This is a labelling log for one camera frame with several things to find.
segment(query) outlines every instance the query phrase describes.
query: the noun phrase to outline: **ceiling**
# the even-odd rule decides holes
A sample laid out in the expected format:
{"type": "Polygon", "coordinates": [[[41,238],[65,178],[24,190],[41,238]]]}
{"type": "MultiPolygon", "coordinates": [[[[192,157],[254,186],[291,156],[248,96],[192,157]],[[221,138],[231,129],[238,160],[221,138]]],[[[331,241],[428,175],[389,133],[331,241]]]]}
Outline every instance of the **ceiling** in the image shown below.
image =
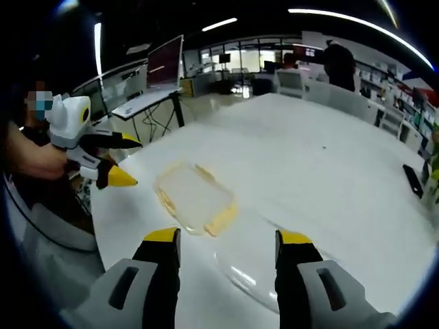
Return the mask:
{"type": "Polygon", "coordinates": [[[249,0],[78,0],[78,6],[60,14],[59,1],[32,5],[23,13],[20,41],[12,37],[10,49],[21,56],[40,54],[53,80],[64,77],[66,85],[78,85],[96,75],[93,26],[102,22],[102,66],[107,71],[124,62],[145,57],[145,53],[126,55],[133,46],[152,42],[152,47],[179,34],[185,35],[186,49],[199,49],[227,40],[267,34],[299,34],[319,31],[363,43],[401,61],[418,72],[435,89],[437,74],[406,48],[369,27],[320,15],[289,14],[289,8],[329,10],[377,24],[399,35],[439,66],[436,46],[437,1],[411,3],[387,0],[399,28],[379,0],[357,1],[249,1],[249,0]],[[236,17],[236,23],[201,32],[203,27],[236,17]]]}

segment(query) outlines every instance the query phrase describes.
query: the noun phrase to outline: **white chair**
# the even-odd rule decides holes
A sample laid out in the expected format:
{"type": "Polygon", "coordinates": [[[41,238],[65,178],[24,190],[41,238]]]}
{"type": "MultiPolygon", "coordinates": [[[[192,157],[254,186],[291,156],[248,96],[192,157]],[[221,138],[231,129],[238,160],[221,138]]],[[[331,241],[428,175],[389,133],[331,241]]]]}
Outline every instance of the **white chair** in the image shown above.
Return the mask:
{"type": "Polygon", "coordinates": [[[308,81],[309,90],[303,97],[307,101],[322,104],[328,106],[330,87],[326,82],[320,82],[315,80],[308,81]]]}
{"type": "Polygon", "coordinates": [[[279,69],[274,74],[274,87],[278,94],[302,98],[305,94],[305,76],[299,69],[279,69]]]}
{"type": "Polygon", "coordinates": [[[307,84],[309,85],[309,91],[305,95],[307,101],[335,108],[371,125],[375,124],[378,108],[371,106],[360,94],[319,81],[310,80],[307,84]]]}
{"type": "Polygon", "coordinates": [[[371,125],[375,124],[377,111],[370,108],[367,98],[332,84],[329,86],[328,106],[353,115],[371,125]]]}
{"type": "Polygon", "coordinates": [[[385,108],[379,127],[399,139],[403,122],[404,113],[397,108],[389,107],[385,108]]]}

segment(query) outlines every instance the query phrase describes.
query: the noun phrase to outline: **person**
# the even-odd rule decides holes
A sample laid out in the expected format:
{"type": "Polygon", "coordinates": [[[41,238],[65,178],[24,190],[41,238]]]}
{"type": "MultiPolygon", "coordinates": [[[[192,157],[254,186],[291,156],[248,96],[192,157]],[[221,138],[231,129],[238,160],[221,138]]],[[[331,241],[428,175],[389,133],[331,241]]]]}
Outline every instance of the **person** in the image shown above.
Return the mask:
{"type": "Polygon", "coordinates": [[[31,81],[23,92],[19,93],[22,98],[16,103],[15,120],[22,122],[23,127],[19,132],[14,127],[8,136],[11,145],[7,154],[12,156],[10,176],[29,209],[32,209],[34,204],[42,204],[70,224],[94,234],[91,216],[78,202],[67,174],[69,171],[78,170],[77,165],[67,162],[65,152],[50,143],[47,133],[49,124],[42,119],[43,112],[36,110],[42,108],[42,105],[51,106],[52,96],[49,89],[44,81],[36,80],[31,81]],[[36,92],[44,92],[47,97],[36,99],[36,92]],[[32,149],[33,145],[42,149],[32,149]],[[26,154],[41,153],[43,157],[31,158],[29,161],[26,154],[21,155],[21,151],[25,151],[26,154]]]}
{"type": "Polygon", "coordinates": [[[353,54],[333,40],[327,41],[328,47],[323,52],[324,70],[329,76],[329,83],[334,86],[355,91],[355,59],[353,54]]]}

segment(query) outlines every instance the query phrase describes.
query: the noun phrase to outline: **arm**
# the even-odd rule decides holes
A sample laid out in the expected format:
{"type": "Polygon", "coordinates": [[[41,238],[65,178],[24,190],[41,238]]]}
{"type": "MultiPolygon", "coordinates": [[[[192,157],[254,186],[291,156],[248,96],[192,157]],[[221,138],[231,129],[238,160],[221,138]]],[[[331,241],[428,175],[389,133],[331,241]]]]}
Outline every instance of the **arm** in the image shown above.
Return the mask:
{"type": "Polygon", "coordinates": [[[39,147],[11,121],[7,127],[5,159],[11,171],[48,180],[61,177],[67,162],[63,151],[52,144],[39,147]]]}

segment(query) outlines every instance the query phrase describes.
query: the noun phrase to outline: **desk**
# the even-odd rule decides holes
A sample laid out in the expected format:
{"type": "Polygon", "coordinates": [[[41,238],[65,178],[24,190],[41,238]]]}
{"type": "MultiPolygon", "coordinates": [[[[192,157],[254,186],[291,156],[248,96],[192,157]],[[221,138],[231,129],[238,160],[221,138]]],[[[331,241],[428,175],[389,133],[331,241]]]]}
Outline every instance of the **desk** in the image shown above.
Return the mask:
{"type": "Polygon", "coordinates": [[[172,100],[178,126],[183,127],[185,125],[185,120],[183,119],[180,100],[178,98],[178,88],[176,87],[173,89],[167,88],[165,90],[158,90],[143,94],[116,107],[113,111],[111,111],[111,114],[124,121],[127,121],[134,118],[139,113],[147,110],[148,108],[151,108],[154,105],[158,105],[161,102],[166,101],[167,99],[172,100]]]}
{"type": "MultiPolygon", "coordinates": [[[[266,94],[176,130],[120,167],[139,184],[91,189],[97,245],[106,269],[131,258],[152,230],[179,224],[153,183],[175,161],[208,169],[235,192],[242,212],[309,235],[366,288],[379,311],[406,305],[429,266],[436,240],[402,169],[423,159],[387,132],[338,110],[266,94]]],[[[274,271],[274,230],[250,260],[274,271]],[[259,250],[273,259],[261,262],[259,250]]],[[[182,229],[179,328],[278,328],[278,315],[235,287],[217,268],[209,236],[182,229]]]]}

